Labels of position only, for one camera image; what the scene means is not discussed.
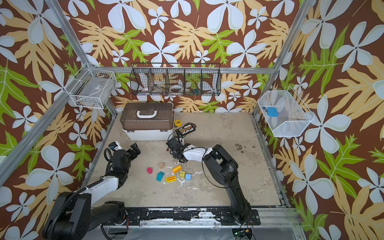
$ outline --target white wire basket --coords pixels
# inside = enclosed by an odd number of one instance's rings
[[[77,107],[104,109],[115,88],[116,75],[112,71],[98,70],[84,66],[78,82],[68,92]]]
[[[299,105],[300,101],[308,109],[307,113]],[[275,137],[299,137],[315,117],[299,95],[295,100],[286,90],[267,91],[257,102]],[[275,108],[278,115],[269,116],[268,108]]]

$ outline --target blue block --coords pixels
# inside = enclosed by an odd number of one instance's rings
[[[276,108],[267,108],[266,113],[270,117],[277,117],[279,115]]]
[[[161,182],[161,179],[163,178],[164,174],[165,174],[164,172],[159,172],[159,173],[157,174],[156,180],[159,181],[159,182]]]

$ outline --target wire basket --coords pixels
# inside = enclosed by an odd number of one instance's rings
[[[299,105],[300,101],[308,109],[307,113]],[[286,90],[267,91],[257,102],[275,137],[299,137],[315,117],[299,95],[295,100]],[[268,108],[275,108],[277,116],[269,116]]]
[[[104,109],[115,88],[116,76],[112,71],[98,70],[85,66],[78,82],[68,93],[77,107]]]
[[[221,92],[218,67],[163,67],[133,63],[130,87],[133,95],[202,95],[218,96]]]

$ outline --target brown toolbox lid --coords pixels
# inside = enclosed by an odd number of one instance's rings
[[[127,103],[120,122],[126,131],[171,130],[172,107],[170,103]]]

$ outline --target white toolbox base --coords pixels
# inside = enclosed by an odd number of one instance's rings
[[[174,130],[135,130],[135,131],[123,131],[127,134],[132,141],[145,141],[145,140],[168,140],[171,139],[175,133]]]

